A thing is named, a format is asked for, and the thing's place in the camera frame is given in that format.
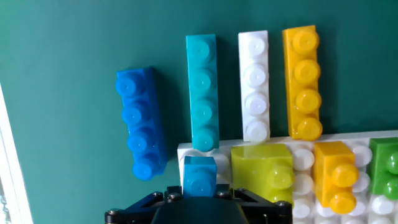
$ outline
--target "orange lego brick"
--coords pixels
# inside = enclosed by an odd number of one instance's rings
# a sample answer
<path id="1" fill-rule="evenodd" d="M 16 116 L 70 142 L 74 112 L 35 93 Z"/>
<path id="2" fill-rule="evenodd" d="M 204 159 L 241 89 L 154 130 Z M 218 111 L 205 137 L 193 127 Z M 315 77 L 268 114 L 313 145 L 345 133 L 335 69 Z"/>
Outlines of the orange lego brick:
<path id="1" fill-rule="evenodd" d="M 320 67 L 317 63 L 319 37 L 315 26 L 282 31 L 289 136 L 314 141 L 322 134 L 318 92 Z"/>
<path id="2" fill-rule="evenodd" d="M 341 141 L 314 143 L 315 195 L 322 207 L 347 214 L 356 206 L 352 186 L 358 180 L 355 154 Z"/>

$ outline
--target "teal background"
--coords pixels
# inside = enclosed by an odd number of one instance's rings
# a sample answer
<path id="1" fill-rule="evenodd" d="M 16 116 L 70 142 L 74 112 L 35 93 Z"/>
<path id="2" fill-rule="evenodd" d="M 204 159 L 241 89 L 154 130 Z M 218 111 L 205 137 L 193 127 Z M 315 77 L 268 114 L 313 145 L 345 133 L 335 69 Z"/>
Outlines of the teal background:
<path id="1" fill-rule="evenodd" d="M 221 139 L 241 138 L 238 32 L 269 31 L 272 136 L 287 135 L 283 29 L 315 24 L 324 133 L 398 129 L 398 2 L 0 0 L 0 82 L 35 223 L 104 212 L 178 184 L 190 141 L 185 36 L 218 37 Z M 153 65 L 170 156 L 131 173 L 116 71 Z"/>

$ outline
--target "small teal lego brick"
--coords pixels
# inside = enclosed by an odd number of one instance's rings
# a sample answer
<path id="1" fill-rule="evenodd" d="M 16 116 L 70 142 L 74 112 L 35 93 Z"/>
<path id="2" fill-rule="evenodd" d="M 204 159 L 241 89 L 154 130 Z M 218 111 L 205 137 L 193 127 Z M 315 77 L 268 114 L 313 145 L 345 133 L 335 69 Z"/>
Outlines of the small teal lego brick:
<path id="1" fill-rule="evenodd" d="M 192 145 L 207 152 L 219 146 L 216 36 L 187 36 Z"/>
<path id="2" fill-rule="evenodd" d="M 122 97 L 122 119 L 127 124 L 127 146 L 134 156 L 132 171 L 141 180 L 163 174 L 167 163 L 162 125 L 150 67 L 116 73 Z"/>
<path id="3" fill-rule="evenodd" d="M 184 197 L 212 197 L 216 190 L 217 165 L 213 157 L 186 156 L 184 160 Z"/>

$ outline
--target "lime green lego brick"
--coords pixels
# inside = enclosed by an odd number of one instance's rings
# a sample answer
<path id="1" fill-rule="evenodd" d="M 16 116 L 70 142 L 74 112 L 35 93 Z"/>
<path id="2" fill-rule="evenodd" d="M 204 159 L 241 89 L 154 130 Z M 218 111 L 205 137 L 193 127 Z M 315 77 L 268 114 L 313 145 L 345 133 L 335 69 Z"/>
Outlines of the lime green lego brick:
<path id="1" fill-rule="evenodd" d="M 234 188 L 292 203 L 293 158 L 285 144 L 232 147 L 231 160 Z"/>
<path id="2" fill-rule="evenodd" d="M 369 191 L 397 200 L 398 138 L 371 139 L 369 147 L 373 153 L 373 160 L 368 166 L 368 174 L 371 177 Z"/>

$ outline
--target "lego stud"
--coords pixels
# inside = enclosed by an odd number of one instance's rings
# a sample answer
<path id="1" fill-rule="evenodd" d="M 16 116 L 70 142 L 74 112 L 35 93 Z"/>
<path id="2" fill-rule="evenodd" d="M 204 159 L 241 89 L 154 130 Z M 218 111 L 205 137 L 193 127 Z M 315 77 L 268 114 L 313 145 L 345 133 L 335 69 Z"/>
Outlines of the lego stud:
<path id="1" fill-rule="evenodd" d="M 192 72 L 191 86 L 195 91 L 207 92 L 214 89 L 216 85 L 215 76 L 205 69 Z"/>
<path id="2" fill-rule="evenodd" d="M 251 88 L 257 88 L 268 81 L 268 74 L 262 65 L 254 64 L 244 71 L 244 81 Z"/>
<path id="3" fill-rule="evenodd" d="M 357 196 L 355 196 L 355 199 L 356 199 L 356 206 L 355 206 L 354 210 L 352 210 L 349 213 L 349 215 L 351 215 L 352 217 L 358 217 L 358 216 L 364 214 L 365 210 L 366 210 L 366 205 L 367 205 L 367 201 L 363 196 L 357 195 Z"/>
<path id="4" fill-rule="evenodd" d="M 294 181 L 292 168 L 284 164 L 274 164 L 274 167 L 269 171 L 267 176 L 269 185 L 279 190 L 289 188 Z"/>
<path id="5" fill-rule="evenodd" d="M 398 179 L 391 178 L 384 187 L 384 195 L 390 200 L 398 200 Z"/>
<path id="6" fill-rule="evenodd" d="M 370 163 L 373 154 L 372 150 L 366 146 L 357 146 L 353 148 L 355 154 L 355 166 L 364 167 Z"/>
<path id="7" fill-rule="evenodd" d="M 206 170 L 200 169 L 187 175 L 188 179 L 184 184 L 184 188 L 189 189 L 190 195 L 193 197 L 208 196 L 211 197 L 215 193 L 215 179 Z"/>
<path id="8" fill-rule="evenodd" d="M 263 142 L 269 137 L 267 124 L 260 120 L 252 121 L 246 128 L 246 134 L 252 142 Z"/>
<path id="9" fill-rule="evenodd" d="M 251 116 L 259 116 L 267 111 L 268 98 L 263 94 L 253 93 L 247 96 L 244 105 Z"/>
<path id="10" fill-rule="evenodd" d="M 398 174 L 398 152 L 394 152 L 387 160 L 387 169 L 391 174 Z"/>
<path id="11" fill-rule="evenodd" d="M 294 200 L 293 218 L 306 218 L 311 213 L 312 202 L 307 198 Z"/>
<path id="12" fill-rule="evenodd" d="M 193 136 L 193 141 L 197 142 L 199 151 L 208 152 L 214 149 L 216 133 L 211 128 L 204 127 Z"/>
<path id="13" fill-rule="evenodd" d="M 330 218 L 336 214 L 330 207 L 323 207 L 319 201 L 317 201 L 317 212 L 325 218 Z"/>
<path id="14" fill-rule="evenodd" d="M 116 91 L 122 97 L 137 96 L 144 90 L 145 80 L 138 74 L 126 74 L 116 80 Z"/>
<path id="15" fill-rule="evenodd" d="M 352 164 L 340 164 L 331 174 L 331 180 L 337 187 L 351 187 L 358 180 L 358 169 Z"/>
<path id="16" fill-rule="evenodd" d="M 358 193 L 358 192 L 362 192 L 362 191 L 366 190 L 370 181 L 371 181 L 371 178 L 369 175 L 367 175 L 367 173 L 362 172 L 362 171 L 359 172 L 358 180 L 353 185 L 353 192 Z"/>
<path id="17" fill-rule="evenodd" d="M 203 62 L 209 61 L 214 54 L 211 45 L 211 42 L 207 40 L 196 40 L 195 43 L 189 45 L 187 50 L 188 58 L 201 60 Z"/>
<path id="18" fill-rule="evenodd" d="M 292 152 L 293 169 L 297 171 L 305 171 L 313 165 L 315 157 L 308 149 L 297 149 Z"/>
<path id="19" fill-rule="evenodd" d="M 321 96 L 315 90 L 306 89 L 301 91 L 296 97 L 297 109 L 302 113 L 311 113 L 321 106 Z"/>
<path id="20" fill-rule="evenodd" d="M 197 101 L 192 108 L 192 115 L 199 122 L 209 121 L 215 114 L 216 107 L 214 103 L 208 100 Z"/>
<path id="21" fill-rule="evenodd" d="M 257 57 L 265 52 L 265 49 L 268 48 L 267 44 L 258 37 L 251 37 L 248 40 L 247 50 L 249 55 L 252 57 Z"/>
<path id="22" fill-rule="evenodd" d="M 320 74 L 321 69 L 314 60 L 302 60 L 294 67 L 294 78 L 302 85 L 317 81 Z"/>
<path id="23" fill-rule="evenodd" d="M 377 196 L 371 202 L 371 208 L 378 215 L 387 215 L 393 211 L 394 202 L 388 200 L 384 195 Z"/>
<path id="24" fill-rule="evenodd" d="M 317 49 L 319 36 L 314 30 L 301 30 L 294 35 L 292 45 L 297 53 L 306 55 Z"/>
<path id="25" fill-rule="evenodd" d="M 132 166 L 133 174 L 140 180 L 151 180 L 159 171 L 159 159 L 152 154 L 140 157 Z"/>
<path id="26" fill-rule="evenodd" d="M 340 192 L 330 200 L 330 208 L 337 214 L 343 215 L 350 213 L 356 206 L 354 195 L 348 192 Z"/>
<path id="27" fill-rule="evenodd" d="M 306 195 L 311 192 L 313 189 L 313 180 L 307 174 L 295 174 L 294 175 L 294 185 L 293 185 L 293 193 L 295 195 Z"/>
<path id="28" fill-rule="evenodd" d="M 132 103 L 122 110 L 122 119 L 127 125 L 137 125 L 150 118 L 150 110 L 141 102 Z"/>
<path id="29" fill-rule="evenodd" d="M 143 153 L 154 145 L 151 138 L 153 135 L 152 131 L 146 128 L 134 131 L 127 139 L 127 146 L 133 153 Z"/>
<path id="30" fill-rule="evenodd" d="M 322 134 L 322 124 L 315 118 L 305 118 L 298 124 L 297 134 L 304 141 L 314 141 Z"/>

